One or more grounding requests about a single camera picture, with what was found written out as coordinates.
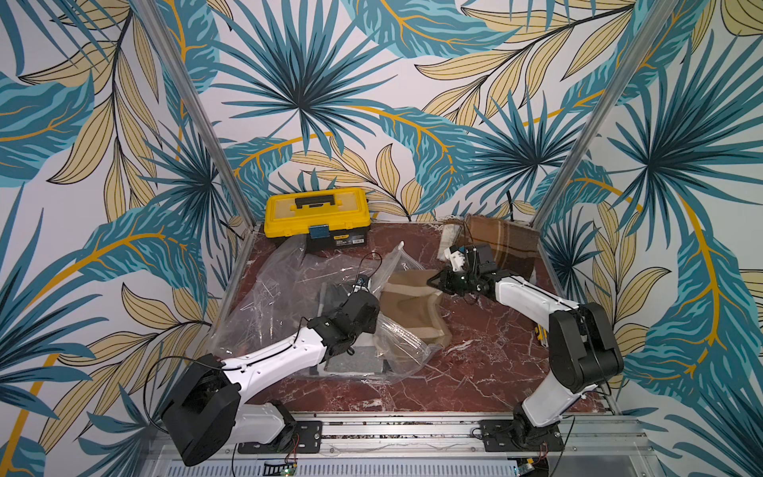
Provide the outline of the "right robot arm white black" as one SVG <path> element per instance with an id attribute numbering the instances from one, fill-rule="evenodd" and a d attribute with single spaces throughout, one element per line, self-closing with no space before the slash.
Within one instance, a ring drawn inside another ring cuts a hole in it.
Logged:
<path id="1" fill-rule="evenodd" d="M 449 265 L 427 285 L 449 295 L 485 296 L 526 316 L 546 331 L 550 373 L 514 412 L 523 433 L 546 431 L 585 394 L 624 371 L 607 312 L 594 302 L 554 295 L 493 260 L 490 246 L 451 248 Z"/>

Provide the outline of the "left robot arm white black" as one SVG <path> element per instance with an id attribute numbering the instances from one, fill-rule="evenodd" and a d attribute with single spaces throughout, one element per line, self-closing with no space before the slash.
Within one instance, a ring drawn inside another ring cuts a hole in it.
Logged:
<path id="1" fill-rule="evenodd" d="M 223 361 L 212 354 L 193 359 L 158 409 L 183 463 L 199 465 L 231 444 L 288 447 L 296 421 L 287 409 L 280 403 L 246 409 L 246 403 L 299 371 L 352 354 L 362 334 L 376 331 L 379 312 L 379 300 L 360 289 L 292 336 L 254 353 Z"/>

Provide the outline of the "brown plaid blanket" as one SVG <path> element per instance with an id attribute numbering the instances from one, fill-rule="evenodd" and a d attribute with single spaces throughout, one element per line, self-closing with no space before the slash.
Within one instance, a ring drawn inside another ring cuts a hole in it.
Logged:
<path id="1" fill-rule="evenodd" d="M 477 244 L 488 244 L 495 262 L 513 274 L 530 280 L 534 273 L 540 233 L 523 222 L 470 216 L 466 219 L 467 238 Z"/>

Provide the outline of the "tan blanket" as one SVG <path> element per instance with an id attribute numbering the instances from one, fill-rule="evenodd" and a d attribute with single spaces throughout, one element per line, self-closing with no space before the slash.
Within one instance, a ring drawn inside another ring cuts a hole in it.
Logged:
<path id="1" fill-rule="evenodd" d="M 427 282 L 435 270 L 395 271 L 381 291 L 381 313 L 426 345 L 447 348 L 452 334 L 441 314 L 439 289 Z"/>

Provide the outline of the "beige plaid blanket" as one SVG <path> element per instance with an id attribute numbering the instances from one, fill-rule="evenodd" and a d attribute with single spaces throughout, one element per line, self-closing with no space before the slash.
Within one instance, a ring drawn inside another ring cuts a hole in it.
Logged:
<path id="1" fill-rule="evenodd" d="M 441 235 L 438 246 L 437 259 L 440 262 L 448 262 L 450 249 L 453 246 L 464 246 L 469 244 L 470 236 L 467 232 L 467 221 L 465 219 L 451 218 L 446 219 L 441 224 Z"/>

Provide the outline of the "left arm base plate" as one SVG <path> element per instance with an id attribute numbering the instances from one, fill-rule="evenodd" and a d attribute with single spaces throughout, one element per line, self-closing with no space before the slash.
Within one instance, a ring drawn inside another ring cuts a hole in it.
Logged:
<path id="1" fill-rule="evenodd" d="M 317 454 L 322 441 L 322 421 L 296 421 L 288 423 L 277 437 L 268 443 L 245 442 L 236 447 L 243 455 L 283 454 L 296 450 L 297 454 Z"/>

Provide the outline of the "clear plastic vacuum bag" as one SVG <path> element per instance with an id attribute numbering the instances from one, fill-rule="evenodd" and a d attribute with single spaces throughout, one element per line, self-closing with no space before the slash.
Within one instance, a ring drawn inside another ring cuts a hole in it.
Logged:
<path id="1" fill-rule="evenodd" d="M 305 320 L 320 315 L 319 293 L 325 282 L 349 282 L 350 294 L 356 277 L 360 273 L 368 275 L 370 292 L 381 304 L 383 287 L 393 272 L 426 270 L 409 255 L 408 246 L 407 242 L 399 242 L 388 252 L 373 250 L 358 258 L 351 254 L 322 258 L 307 252 L 302 238 L 287 240 L 266 260 L 254 285 L 234 300 L 228 315 L 216 326 L 211 338 L 213 354 L 234 358 L 291 336 Z M 391 375 L 382 380 L 342 380 L 396 383 L 421 371 L 437 352 L 444 350 L 424 344 L 381 312 L 373 335 L 378 351 L 391 366 Z M 298 377 L 337 379 L 310 377 L 309 369 L 298 372 Z"/>

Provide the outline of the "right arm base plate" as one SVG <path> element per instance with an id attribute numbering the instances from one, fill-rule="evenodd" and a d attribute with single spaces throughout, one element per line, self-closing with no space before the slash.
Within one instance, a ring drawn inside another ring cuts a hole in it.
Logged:
<path id="1" fill-rule="evenodd" d="M 533 427 L 520 419 L 484 419 L 479 435 L 486 452 L 562 451 L 564 440 L 557 425 Z"/>

